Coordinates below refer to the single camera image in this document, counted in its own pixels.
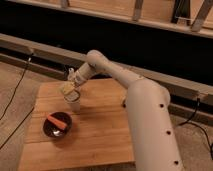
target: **black wall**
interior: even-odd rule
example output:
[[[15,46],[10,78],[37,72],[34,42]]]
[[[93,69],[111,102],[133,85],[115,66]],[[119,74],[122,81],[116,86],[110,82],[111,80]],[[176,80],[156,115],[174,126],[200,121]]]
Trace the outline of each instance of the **black wall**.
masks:
[[[2,0],[0,32],[213,85],[213,39]]]

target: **wooden surface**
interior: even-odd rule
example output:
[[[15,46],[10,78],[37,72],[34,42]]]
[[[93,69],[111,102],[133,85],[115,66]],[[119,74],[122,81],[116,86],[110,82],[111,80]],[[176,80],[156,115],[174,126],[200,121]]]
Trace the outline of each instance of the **wooden surface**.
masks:
[[[125,90],[113,79],[90,80],[81,89],[76,114],[59,92],[61,82],[44,83],[38,93],[19,170],[53,170],[134,161],[125,109]],[[67,112],[71,131],[61,140],[47,137],[45,115]]]
[[[203,1],[204,0],[191,0],[191,20],[192,20],[192,22],[196,18]],[[209,15],[206,18],[203,27],[213,29],[213,8],[209,12]]]
[[[60,0],[34,1],[58,5],[60,4]],[[74,7],[132,17],[135,7],[135,0],[69,0],[69,4],[71,8]],[[173,6],[174,0],[143,0],[141,18],[147,20],[170,22]]]

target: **white cup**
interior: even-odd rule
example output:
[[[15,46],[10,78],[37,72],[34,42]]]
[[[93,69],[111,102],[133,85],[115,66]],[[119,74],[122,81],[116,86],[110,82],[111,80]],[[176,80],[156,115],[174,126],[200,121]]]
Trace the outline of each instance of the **white cup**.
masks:
[[[81,108],[80,107],[80,96],[81,96],[80,92],[77,90],[74,90],[73,92],[71,92],[70,94],[68,94],[64,97],[64,99],[69,104],[69,106],[73,112],[77,112]]]

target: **screw hole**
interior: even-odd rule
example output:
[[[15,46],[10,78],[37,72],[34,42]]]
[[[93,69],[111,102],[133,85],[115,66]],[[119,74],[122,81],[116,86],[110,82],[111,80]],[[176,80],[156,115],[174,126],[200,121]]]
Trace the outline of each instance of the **screw hole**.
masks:
[[[174,161],[174,164],[175,164],[175,165],[178,165],[178,164],[179,164],[179,162],[178,162],[178,161]]]
[[[123,106],[123,108],[126,107],[126,100],[125,100],[125,99],[124,99],[123,102],[122,102],[122,106]]]
[[[163,107],[164,107],[164,104],[160,104],[160,107],[163,108]]]
[[[167,133],[168,135],[171,135],[171,131],[166,131],[166,133]]]

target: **black cable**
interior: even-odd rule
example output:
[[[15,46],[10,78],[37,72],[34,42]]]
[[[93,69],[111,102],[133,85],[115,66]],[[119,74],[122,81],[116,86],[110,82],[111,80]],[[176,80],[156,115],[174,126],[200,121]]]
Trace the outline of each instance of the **black cable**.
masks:
[[[197,114],[197,110],[198,110],[199,106],[200,106],[200,98],[197,98],[197,105],[196,105],[195,111],[191,114],[191,116],[186,121],[179,123],[178,125],[183,126],[183,125],[187,124],[189,121],[191,121]]]
[[[191,125],[199,128],[200,130],[202,130],[203,133],[205,134],[206,141],[207,141],[208,147],[209,147],[209,152],[210,152],[211,158],[213,160],[213,143],[212,144],[210,143],[209,136],[208,136],[206,130],[203,127],[201,127],[200,125],[193,123],[193,122],[190,122],[195,117],[195,115],[197,114],[197,110],[198,110],[199,106],[200,106],[200,98],[197,98],[197,105],[196,105],[194,112],[191,114],[191,116],[186,121],[179,123],[178,126],[183,126],[185,124],[191,124]]]
[[[15,130],[7,137],[4,143],[0,146],[0,150],[5,146],[5,144],[10,140],[10,138],[15,134],[15,132],[19,129],[19,127],[24,123],[24,121],[28,118],[28,116],[32,113],[34,107],[30,110],[30,112],[25,116],[25,118],[19,123],[19,125],[15,128]]]
[[[23,73],[22,73],[22,76],[21,76],[20,80],[18,81],[18,84],[16,85],[16,87],[15,87],[15,89],[14,89],[14,91],[13,91],[13,95],[12,95],[12,97],[10,98],[10,101],[9,101],[9,103],[7,104],[6,108],[4,109],[4,112],[3,112],[2,116],[0,117],[0,121],[2,120],[2,118],[3,118],[3,117],[5,116],[5,114],[7,113],[7,110],[8,110],[8,108],[9,108],[9,106],[11,105],[11,103],[12,103],[12,101],[13,101],[13,98],[15,97],[16,91],[17,91],[17,89],[18,89],[18,87],[19,87],[21,81],[22,81],[23,78],[24,78],[24,75],[25,75],[25,73],[26,73],[26,71],[27,71],[27,68],[29,67],[30,60],[31,60],[31,58],[29,57],[29,59],[28,59],[28,61],[27,61],[27,63],[26,63],[26,66],[25,66],[25,68],[24,68],[24,71],[23,71]]]
[[[211,158],[212,158],[212,160],[213,160],[213,143],[212,143],[212,144],[210,143],[209,136],[208,136],[206,130],[205,130],[203,127],[201,127],[200,125],[198,125],[198,124],[196,124],[196,123],[193,123],[193,122],[187,122],[187,124],[191,124],[191,125],[193,125],[193,126],[195,126],[195,127],[197,127],[197,128],[200,128],[200,130],[203,131],[203,133],[204,133],[205,136],[206,136],[206,141],[207,141],[207,143],[208,143],[208,147],[209,147],[209,152],[210,152]]]

